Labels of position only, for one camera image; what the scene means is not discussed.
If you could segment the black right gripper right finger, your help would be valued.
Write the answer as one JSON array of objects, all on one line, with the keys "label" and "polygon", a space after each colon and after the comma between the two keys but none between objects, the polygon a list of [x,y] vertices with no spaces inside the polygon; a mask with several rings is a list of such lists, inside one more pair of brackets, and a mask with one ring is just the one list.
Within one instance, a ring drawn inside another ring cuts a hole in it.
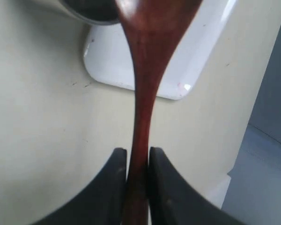
[{"label": "black right gripper right finger", "polygon": [[153,225],[226,225],[227,217],[175,169],[161,148],[150,148],[148,198]]}]

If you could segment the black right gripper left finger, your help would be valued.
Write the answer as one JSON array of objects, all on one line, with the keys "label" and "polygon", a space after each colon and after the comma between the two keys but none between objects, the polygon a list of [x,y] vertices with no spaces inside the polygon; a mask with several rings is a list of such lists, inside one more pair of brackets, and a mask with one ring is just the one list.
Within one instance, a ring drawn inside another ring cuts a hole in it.
[{"label": "black right gripper left finger", "polygon": [[127,151],[115,148],[101,171],[77,196],[34,224],[121,224],[126,165]]}]

